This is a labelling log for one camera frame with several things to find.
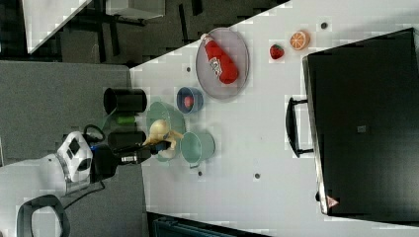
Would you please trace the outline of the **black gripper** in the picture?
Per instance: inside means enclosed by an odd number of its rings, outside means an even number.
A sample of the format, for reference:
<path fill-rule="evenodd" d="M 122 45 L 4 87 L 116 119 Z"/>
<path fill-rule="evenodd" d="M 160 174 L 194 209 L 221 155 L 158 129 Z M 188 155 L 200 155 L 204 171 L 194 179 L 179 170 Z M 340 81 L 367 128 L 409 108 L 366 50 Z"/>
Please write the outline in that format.
<path fill-rule="evenodd" d="M 117 149 L 112 149 L 107 144 L 93 146 L 91 148 L 93 160 L 90 169 L 90 182 L 99 183 L 112 178 L 119 166 L 140 164 L 151 155 L 156 155 L 170 147 L 169 141 L 158 141 L 151 144 L 135 143 Z"/>

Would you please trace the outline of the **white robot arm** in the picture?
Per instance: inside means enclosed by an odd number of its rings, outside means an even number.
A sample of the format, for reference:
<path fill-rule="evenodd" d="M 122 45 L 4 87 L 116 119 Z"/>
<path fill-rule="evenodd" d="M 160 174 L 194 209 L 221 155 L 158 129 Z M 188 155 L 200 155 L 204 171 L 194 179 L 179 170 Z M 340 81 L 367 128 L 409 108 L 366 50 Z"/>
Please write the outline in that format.
<path fill-rule="evenodd" d="M 167 140 L 112 149 L 80 131 L 68 134 L 52 154 L 1 168 L 1 237 L 69 237 L 61 199 L 111 178 L 136 153 L 167 150 Z"/>

